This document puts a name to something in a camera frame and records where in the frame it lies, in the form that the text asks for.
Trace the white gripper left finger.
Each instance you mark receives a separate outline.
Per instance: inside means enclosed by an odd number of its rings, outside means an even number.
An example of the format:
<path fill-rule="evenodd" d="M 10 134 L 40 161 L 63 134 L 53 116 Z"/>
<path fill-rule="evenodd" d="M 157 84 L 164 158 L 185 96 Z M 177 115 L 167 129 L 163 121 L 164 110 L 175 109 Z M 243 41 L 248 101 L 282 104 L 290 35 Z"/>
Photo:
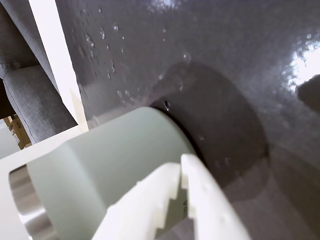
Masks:
<path fill-rule="evenodd" d="M 162 164 L 112 204 L 94 240 L 154 240 L 163 229 L 170 200 L 178 196 L 179 163 Z"/>

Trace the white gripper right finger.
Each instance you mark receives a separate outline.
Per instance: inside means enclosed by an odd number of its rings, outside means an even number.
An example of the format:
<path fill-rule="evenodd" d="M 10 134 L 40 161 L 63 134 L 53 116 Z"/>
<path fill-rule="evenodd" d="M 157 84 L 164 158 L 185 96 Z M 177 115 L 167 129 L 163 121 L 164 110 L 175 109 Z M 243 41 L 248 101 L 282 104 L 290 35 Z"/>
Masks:
<path fill-rule="evenodd" d="M 188 218 L 196 240 L 250 240 L 224 192 L 193 154 L 181 155 L 181 188 L 187 190 Z"/>

